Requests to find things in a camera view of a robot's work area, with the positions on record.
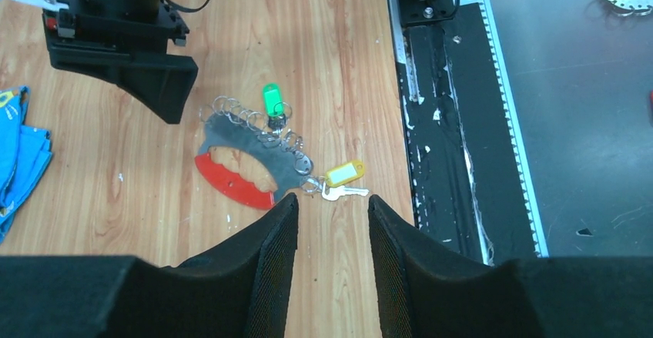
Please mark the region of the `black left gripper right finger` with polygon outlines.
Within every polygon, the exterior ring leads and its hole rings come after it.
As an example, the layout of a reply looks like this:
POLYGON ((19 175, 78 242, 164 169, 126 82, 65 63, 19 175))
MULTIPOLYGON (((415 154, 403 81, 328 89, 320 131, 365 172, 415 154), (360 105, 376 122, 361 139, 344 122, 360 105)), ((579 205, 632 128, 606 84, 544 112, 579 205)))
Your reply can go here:
POLYGON ((385 337, 650 337, 649 257, 511 259, 487 266, 404 221, 368 219, 385 337))

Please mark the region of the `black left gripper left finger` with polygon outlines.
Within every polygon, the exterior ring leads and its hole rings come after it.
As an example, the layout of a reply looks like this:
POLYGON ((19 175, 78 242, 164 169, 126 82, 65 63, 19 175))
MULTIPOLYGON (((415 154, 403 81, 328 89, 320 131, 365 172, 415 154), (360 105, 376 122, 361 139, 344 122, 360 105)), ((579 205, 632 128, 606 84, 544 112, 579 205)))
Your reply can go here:
POLYGON ((176 267, 136 256, 4 256, 3 337, 281 337, 299 203, 176 267))

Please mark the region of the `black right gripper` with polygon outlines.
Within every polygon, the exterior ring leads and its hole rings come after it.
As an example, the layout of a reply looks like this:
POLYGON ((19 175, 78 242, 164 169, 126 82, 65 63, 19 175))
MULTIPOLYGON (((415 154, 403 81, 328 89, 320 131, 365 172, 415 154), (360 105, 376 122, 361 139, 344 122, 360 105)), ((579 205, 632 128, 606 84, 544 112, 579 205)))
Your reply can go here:
POLYGON ((167 55, 167 42, 184 46, 189 28, 165 0, 67 0, 68 10, 43 12, 52 67, 101 79, 132 95, 167 124, 180 123, 199 67, 189 56, 167 55), (114 52, 136 47, 150 52, 114 52))

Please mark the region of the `metal keyring plate with spring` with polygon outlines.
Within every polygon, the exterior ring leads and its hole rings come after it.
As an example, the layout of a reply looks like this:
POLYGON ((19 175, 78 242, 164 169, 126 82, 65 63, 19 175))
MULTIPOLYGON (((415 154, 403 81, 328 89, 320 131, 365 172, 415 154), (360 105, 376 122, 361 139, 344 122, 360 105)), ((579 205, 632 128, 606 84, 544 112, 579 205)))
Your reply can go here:
POLYGON ((272 209, 291 189, 306 193, 321 192, 324 178, 313 174, 313 161, 303 151, 303 137, 287 129, 266 129, 268 116, 244 108, 240 101, 224 95, 209 105, 211 114, 201 108, 205 140, 195 157, 201 176, 227 198, 254 209, 272 209), (263 191, 240 173, 214 162, 210 150, 223 147, 246 153, 270 174, 276 190, 263 191))

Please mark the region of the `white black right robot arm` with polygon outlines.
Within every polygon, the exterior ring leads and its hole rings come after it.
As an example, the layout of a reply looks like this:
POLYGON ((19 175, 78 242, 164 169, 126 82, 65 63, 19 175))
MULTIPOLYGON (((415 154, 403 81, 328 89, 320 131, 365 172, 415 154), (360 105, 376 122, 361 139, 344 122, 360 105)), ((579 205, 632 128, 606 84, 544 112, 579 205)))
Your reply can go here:
POLYGON ((199 67, 173 55, 190 33, 183 20, 192 8, 172 0, 59 0, 42 13, 54 69, 116 85, 162 121, 178 124, 199 67))

